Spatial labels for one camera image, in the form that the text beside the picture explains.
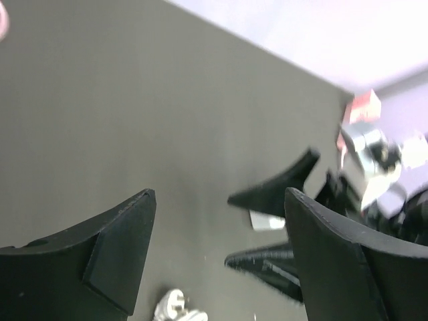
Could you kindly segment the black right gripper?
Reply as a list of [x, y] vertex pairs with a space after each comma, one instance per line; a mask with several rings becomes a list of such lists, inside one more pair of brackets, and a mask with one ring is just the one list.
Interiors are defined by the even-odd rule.
[[[320, 153], [308, 148], [290, 167], [262, 183], [228, 196], [227, 204], [267, 215], [284, 216], [284, 195], [287, 188], [304, 190], [304, 185], [316, 166]], [[316, 201], [328, 209], [353, 219], [371, 229], [397, 239], [416, 244], [427, 243], [427, 186], [411, 195], [398, 183], [388, 192], [402, 196], [401, 205], [388, 214], [378, 199], [370, 199], [358, 207], [356, 193], [343, 177], [327, 173], [326, 182], [316, 196]]]

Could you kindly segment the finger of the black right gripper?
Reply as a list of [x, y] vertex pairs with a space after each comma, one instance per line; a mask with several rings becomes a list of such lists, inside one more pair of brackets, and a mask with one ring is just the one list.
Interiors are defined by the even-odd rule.
[[249, 274], [297, 303], [303, 302], [294, 252], [289, 242], [232, 253], [228, 268]]

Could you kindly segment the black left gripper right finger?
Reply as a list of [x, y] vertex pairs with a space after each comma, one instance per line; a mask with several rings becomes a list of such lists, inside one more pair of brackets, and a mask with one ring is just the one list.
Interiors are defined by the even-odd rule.
[[285, 191], [286, 227], [309, 320], [426, 320], [427, 247]]

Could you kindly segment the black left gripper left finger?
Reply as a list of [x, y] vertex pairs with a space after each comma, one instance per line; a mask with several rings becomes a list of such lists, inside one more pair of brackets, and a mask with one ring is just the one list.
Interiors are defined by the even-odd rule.
[[1, 319], [127, 320], [155, 213], [155, 192], [145, 189], [63, 231], [3, 247]]

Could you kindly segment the white tiger cube plug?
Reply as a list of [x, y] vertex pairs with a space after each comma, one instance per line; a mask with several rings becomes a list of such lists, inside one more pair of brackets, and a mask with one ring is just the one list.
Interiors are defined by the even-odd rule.
[[285, 227], [285, 219], [275, 215], [249, 211], [251, 226], [254, 231], [272, 231]]

